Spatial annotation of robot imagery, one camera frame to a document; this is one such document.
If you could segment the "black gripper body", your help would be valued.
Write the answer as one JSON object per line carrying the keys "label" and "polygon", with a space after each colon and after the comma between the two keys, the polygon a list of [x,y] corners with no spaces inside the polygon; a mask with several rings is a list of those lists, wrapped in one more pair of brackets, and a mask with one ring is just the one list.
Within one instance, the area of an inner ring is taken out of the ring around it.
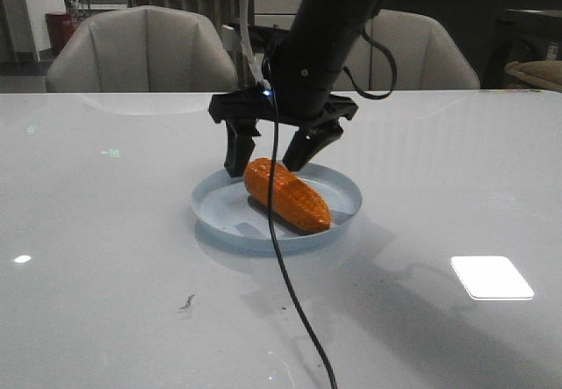
{"label": "black gripper body", "polygon": [[259,119],[296,126],[306,137],[341,136],[340,118],[352,119],[357,105],[331,94],[354,37],[250,39],[263,54],[263,80],[253,87],[212,97],[214,122],[226,122],[236,136],[257,135]]}

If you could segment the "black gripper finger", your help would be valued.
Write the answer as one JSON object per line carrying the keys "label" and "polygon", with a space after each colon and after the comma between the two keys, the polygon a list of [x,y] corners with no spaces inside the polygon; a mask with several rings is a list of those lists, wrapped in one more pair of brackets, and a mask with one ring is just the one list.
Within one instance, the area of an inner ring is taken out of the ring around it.
{"label": "black gripper finger", "polygon": [[343,129],[339,124],[326,124],[312,129],[300,128],[283,157],[284,166],[290,171],[299,171],[323,148],[339,140]]}
{"label": "black gripper finger", "polygon": [[227,119],[227,154],[225,170],[231,177],[243,175],[255,148],[256,119]]}

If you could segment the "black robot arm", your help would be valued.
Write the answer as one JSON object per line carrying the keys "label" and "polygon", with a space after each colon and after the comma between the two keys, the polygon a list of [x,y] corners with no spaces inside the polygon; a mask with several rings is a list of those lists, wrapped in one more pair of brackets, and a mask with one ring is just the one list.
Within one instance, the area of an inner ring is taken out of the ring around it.
{"label": "black robot arm", "polygon": [[209,113],[227,129],[224,167],[242,176],[259,132],[258,120],[296,127],[283,158],[290,171],[302,169],[343,133],[341,118],[357,105],[332,89],[357,38],[387,0],[302,0],[290,30],[250,26],[249,0],[240,1],[241,51],[256,80],[253,87],[215,95]]}

